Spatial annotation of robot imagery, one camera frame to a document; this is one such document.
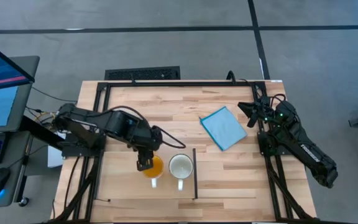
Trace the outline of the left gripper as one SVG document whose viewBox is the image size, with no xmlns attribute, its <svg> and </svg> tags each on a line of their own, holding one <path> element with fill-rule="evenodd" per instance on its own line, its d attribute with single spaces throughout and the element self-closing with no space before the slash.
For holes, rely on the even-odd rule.
<svg viewBox="0 0 358 224">
<path fill-rule="evenodd" d="M 136 162 L 137 170 L 142 172 L 144 169 L 151 169 L 153 168 L 153 156 L 154 152 L 153 150 L 147 148 L 147 147 L 137 147 L 136 151 L 138 153 L 138 161 Z"/>
</svg>

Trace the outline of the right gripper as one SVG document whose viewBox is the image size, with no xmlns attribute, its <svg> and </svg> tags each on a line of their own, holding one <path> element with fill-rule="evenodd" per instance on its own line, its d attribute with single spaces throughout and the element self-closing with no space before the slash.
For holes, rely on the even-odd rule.
<svg viewBox="0 0 358 224">
<path fill-rule="evenodd" d="M 247 126 L 253 128 L 258 119 L 270 122 L 275 118 L 275 110 L 270 106 L 270 97 L 261 96 L 255 103 L 238 102 L 237 106 L 248 116 Z"/>
</svg>

